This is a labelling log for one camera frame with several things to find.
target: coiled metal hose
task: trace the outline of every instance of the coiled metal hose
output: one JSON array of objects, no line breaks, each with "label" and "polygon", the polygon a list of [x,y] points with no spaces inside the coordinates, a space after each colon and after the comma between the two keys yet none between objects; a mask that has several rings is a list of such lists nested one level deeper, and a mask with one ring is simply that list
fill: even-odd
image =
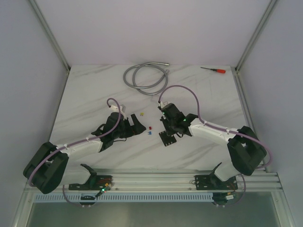
[{"label": "coiled metal hose", "polygon": [[[140,65],[134,65],[130,68],[128,68],[124,74],[123,74],[123,80],[124,80],[124,83],[126,83],[126,85],[128,85],[129,87],[131,88],[135,88],[137,89],[137,91],[139,91],[140,93],[144,94],[144,95],[148,95],[148,96],[152,96],[152,95],[155,95],[155,94],[158,94],[158,93],[161,93],[167,86],[168,82],[169,82],[169,77],[168,77],[168,72],[169,70],[164,70],[162,69],[161,67],[157,66],[157,65],[169,65],[168,63],[161,63],[161,62],[147,62],[147,63],[143,63],[143,64],[140,64]],[[139,69],[141,69],[142,67],[152,67],[152,68],[155,68],[155,69],[158,69],[160,71],[163,72],[163,76],[154,84],[152,85],[149,85],[149,86],[144,86],[144,87],[139,87],[136,85],[136,82],[135,82],[135,77],[136,77],[136,73],[138,72]],[[126,75],[127,73],[136,68],[136,70],[134,71],[133,73],[133,84],[130,84],[126,81]],[[143,89],[148,89],[148,88],[152,88],[152,87],[155,87],[157,86],[158,84],[160,84],[162,82],[162,80],[165,79],[165,84],[164,86],[159,90],[159,91],[155,91],[155,92],[145,92],[145,91],[142,91]]]}]

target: white wall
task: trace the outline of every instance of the white wall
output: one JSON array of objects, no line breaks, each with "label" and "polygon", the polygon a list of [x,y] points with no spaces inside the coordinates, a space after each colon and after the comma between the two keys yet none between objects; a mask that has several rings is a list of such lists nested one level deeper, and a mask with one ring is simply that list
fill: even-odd
[{"label": "white wall", "polygon": [[23,169],[47,141],[65,70],[27,1],[0,3],[0,225],[11,226]]},{"label": "white wall", "polygon": [[269,0],[36,0],[70,65],[236,66]]},{"label": "white wall", "polygon": [[303,226],[303,1],[279,1],[243,78],[260,138],[273,150],[297,226]]}]

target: metal grille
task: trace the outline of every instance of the metal grille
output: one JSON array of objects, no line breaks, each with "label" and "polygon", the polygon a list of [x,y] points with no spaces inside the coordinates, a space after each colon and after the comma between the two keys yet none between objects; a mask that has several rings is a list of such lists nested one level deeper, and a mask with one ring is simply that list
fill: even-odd
[{"label": "metal grille", "polygon": [[[80,202],[81,196],[90,195],[83,193],[66,193],[68,200]],[[205,192],[195,193],[105,193],[95,202],[213,202],[213,194]],[[44,195],[37,193],[36,203],[65,202],[61,193]]]}]

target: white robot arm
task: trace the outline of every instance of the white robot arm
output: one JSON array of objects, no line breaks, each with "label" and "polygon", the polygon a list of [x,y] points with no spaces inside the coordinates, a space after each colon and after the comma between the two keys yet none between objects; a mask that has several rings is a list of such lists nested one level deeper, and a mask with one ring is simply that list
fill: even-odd
[{"label": "white robot arm", "polygon": [[165,131],[160,133],[160,137],[165,146],[176,142],[174,138],[174,134],[176,134],[179,137],[188,135],[206,138],[227,148],[230,160],[219,163],[212,171],[213,184],[226,182],[239,174],[251,175],[267,153],[261,145],[229,133],[235,131],[258,139],[252,129],[247,126],[243,126],[241,129],[232,129],[209,122],[201,122],[197,115],[188,114],[185,116],[174,104],[168,102],[160,102],[159,109],[163,114],[160,121],[165,127]]},{"label": "white robot arm", "polygon": [[[51,142],[42,144],[24,169],[23,175],[29,179],[35,171],[32,177],[32,184],[44,194],[48,194],[59,185],[65,184],[84,184],[87,188],[91,188],[96,182],[96,172],[86,164],[77,165],[75,161],[109,148],[118,138],[126,139],[139,135],[146,130],[135,114],[131,115],[134,125],[130,125],[128,118],[125,117],[123,106],[120,107],[122,111],[120,121],[117,124],[119,120],[118,108],[114,105],[110,106],[110,108],[113,112],[107,118],[107,122],[92,132],[86,138],[86,141],[84,140],[74,146],[67,144],[54,145]],[[58,151],[59,148],[63,149],[60,149],[59,152],[43,163],[45,158],[51,153]]]}]

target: marble surface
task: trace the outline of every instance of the marble surface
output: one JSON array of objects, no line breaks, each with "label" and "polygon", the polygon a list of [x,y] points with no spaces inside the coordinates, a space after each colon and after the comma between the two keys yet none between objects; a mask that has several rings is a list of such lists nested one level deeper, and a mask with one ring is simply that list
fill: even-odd
[{"label": "marble surface", "polygon": [[[109,97],[126,106],[126,115],[135,113],[145,127],[152,127],[126,142],[117,142],[107,150],[79,160],[93,168],[148,168],[211,170],[229,157],[227,148],[209,140],[184,136],[177,143],[165,147],[158,135],[164,130],[159,121],[159,95],[146,96],[123,82],[123,73],[130,65],[74,65],[71,68],[50,141],[70,143],[85,138],[106,122],[110,110]],[[197,65],[171,65],[169,85],[184,85],[198,96],[201,115],[209,122],[240,128],[245,119],[239,101],[231,68],[223,66],[226,74],[201,69]],[[127,78],[131,81],[130,71]],[[156,69],[138,71],[138,85],[148,85],[161,77]],[[185,115],[197,113],[193,96],[182,88],[171,88],[162,97],[174,103]]]}]

